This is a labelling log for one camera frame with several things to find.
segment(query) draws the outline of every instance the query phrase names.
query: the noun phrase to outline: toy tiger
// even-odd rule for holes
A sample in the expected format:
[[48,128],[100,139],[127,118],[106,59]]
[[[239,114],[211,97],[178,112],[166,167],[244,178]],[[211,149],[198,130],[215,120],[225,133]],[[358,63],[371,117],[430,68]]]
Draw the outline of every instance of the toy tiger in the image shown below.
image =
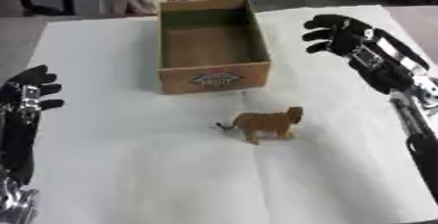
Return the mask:
[[289,130],[291,124],[297,124],[303,116],[303,108],[289,108],[287,112],[280,113],[242,113],[236,117],[232,126],[216,123],[224,131],[238,127],[246,136],[249,143],[258,145],[257,131],[274,132],[281,138],[294,138]]

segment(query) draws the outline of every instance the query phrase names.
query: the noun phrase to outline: cardboard box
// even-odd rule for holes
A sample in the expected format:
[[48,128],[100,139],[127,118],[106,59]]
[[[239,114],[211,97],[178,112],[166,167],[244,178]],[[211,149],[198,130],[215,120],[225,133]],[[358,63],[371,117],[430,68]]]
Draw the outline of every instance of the cardboard box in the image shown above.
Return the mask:
[[160,5],[165,94],[261,87],[271,65],[248,0]]

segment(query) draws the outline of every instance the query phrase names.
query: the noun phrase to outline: white paper sheet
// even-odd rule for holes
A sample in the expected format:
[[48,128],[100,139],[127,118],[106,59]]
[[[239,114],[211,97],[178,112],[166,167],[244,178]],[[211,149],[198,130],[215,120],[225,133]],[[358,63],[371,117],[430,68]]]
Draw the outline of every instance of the white paper sheet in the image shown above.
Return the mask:
[[[46,112],[32,186],[37,223],[397,223],[438,217],[387,103],[302,24],[349,15],[412,43],[380,7],[258,15],[273,68],[265,88],[157,91],[155,19],[54,22],[31,66],[59,74],[66,106]],[[240,112],[303,106],[290,141],[260,146],[211,128]]]

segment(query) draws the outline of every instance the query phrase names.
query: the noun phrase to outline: robotic hand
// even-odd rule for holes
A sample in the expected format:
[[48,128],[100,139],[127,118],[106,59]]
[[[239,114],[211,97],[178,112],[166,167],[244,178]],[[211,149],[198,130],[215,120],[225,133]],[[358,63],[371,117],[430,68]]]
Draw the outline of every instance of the robotic hand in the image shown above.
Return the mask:
[[46,66],[28,69],[0,88],[0,223],[27,224],[36,214],[36,190],[26,189],[33,174],[33,142],[42,111],[59,108],[63,100],[40,97],[62,86]]
[[304,41],[324,40],[309,46],[308,53],[347,58],[371,87],[390,95],[408,149],[438,203],[438,139],[430,123],[438,112],[438,80],[427,75],[427,62],[388,32],[353,18],[318,15],[304,27],[316,29],[303,35]]

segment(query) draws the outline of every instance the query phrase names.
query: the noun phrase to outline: printed logo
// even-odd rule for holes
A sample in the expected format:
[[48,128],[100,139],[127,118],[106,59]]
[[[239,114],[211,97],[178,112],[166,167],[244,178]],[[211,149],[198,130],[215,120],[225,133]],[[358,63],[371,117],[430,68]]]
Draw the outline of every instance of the printed logo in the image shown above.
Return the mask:
[[202,87],[224,87],[235,83],[242,79],[241,76],[238,76],[230,71],[227,72],[214,72],[200,74],[194,77],[191,82],[193,84],[202,86]]

